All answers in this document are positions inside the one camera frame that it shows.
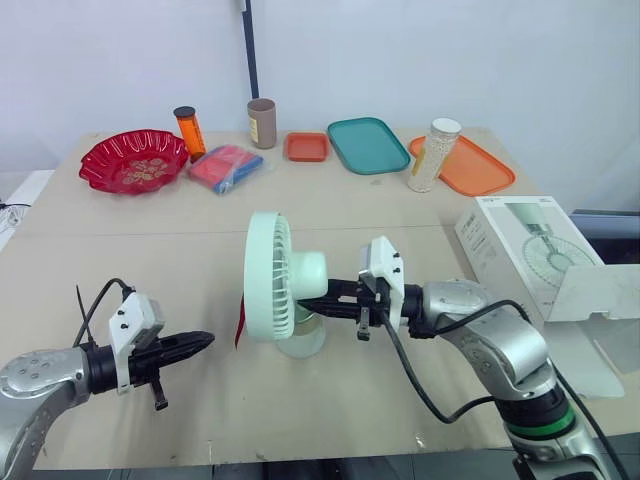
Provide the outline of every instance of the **green ring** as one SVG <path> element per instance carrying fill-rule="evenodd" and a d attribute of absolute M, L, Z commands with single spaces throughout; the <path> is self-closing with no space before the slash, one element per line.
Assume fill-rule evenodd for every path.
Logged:
<path fill-rule="evenodd" d="M 507 423 L 507 428 L 516 435 L 525 435 L 527 437 L 546 437 L 560 432 L 567 428 L 573 422 L 575 414 L 571 408 L 567 408 L 565 414 L 549 425 L 542 425 L 540 427 L 520 427 L 518 425 L 511 425 Z"/>

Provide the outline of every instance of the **teal tray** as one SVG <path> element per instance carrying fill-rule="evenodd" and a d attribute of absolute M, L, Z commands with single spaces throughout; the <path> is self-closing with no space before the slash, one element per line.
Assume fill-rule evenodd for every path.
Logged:
<path fill-rule="evenodd" d="M 327 128 L 334 150 L 349 170 L 361 175 L 397 172 L 409 154 L 382 120 L 373 117 L 334 122 Z"/>

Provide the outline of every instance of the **orange bottle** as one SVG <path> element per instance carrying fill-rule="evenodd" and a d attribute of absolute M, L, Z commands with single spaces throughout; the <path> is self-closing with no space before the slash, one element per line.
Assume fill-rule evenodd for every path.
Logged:
<path fill-rule="evenodd" d="M 189 155 L 191 155 L 191 163 L 193 163 L 207 152 L 196 119 L 196 109 L 187 106 L 178 107 L 173 111 L 173 114 L 178 119 L 180 133 L 182 133 L 184 143 L 186 143 Z"/>

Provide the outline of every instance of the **white box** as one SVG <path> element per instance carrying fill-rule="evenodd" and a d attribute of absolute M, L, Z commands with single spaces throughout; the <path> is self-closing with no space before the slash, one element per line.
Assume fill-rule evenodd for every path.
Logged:
<path fill-rule="evenodd" d="M 618 266 L 604 265 L 552 197 L 476 197 L 455 230 L 477 280 L 496 300 L 509 298 L 524 307 L 534 326 L 544 332 L 552 357 L 576 389 L 587 396 L 624 394 L 593 344 L 598 343 L 597 336 L 607 336 L 603 319 L 640 315 L 640 267 L 625 266 L 630 268 L 612 275 L 610 269 Z M 596 290 L 602 295 L 585 288 L 584 272 L 612 279 Z M 558 297 L 561 287 L 563 295 Z M 561 302 L 556 304 L 556 297 Z M 616 297 L 630 300 L 622 305 L 612 300 Z M 596 316 L 600 328 L 584 328 Z M 638 355 L 633 348 L 637 347 L 622 349 L 627 364 Z M 589 375 L 580 373 L 585 370 L 590 370 Z"/>
<path fill-rule="evenodd" d="M 567 266 L 604 265 L 552 197 L 476 197 L 456 233 L 478 281 L 521 303 L 538 329 Z"/>

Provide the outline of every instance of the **red bowl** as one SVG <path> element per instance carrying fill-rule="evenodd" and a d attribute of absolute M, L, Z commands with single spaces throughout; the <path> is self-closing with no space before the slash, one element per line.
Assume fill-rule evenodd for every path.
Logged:
<path fill-rule="evenodd" d="M 162 130 L 135 130 L 108 138 L 82 157 L 80 178 L 110 193 L 153 192 L 172 182 L 189 153 L 184 140 Z"/>

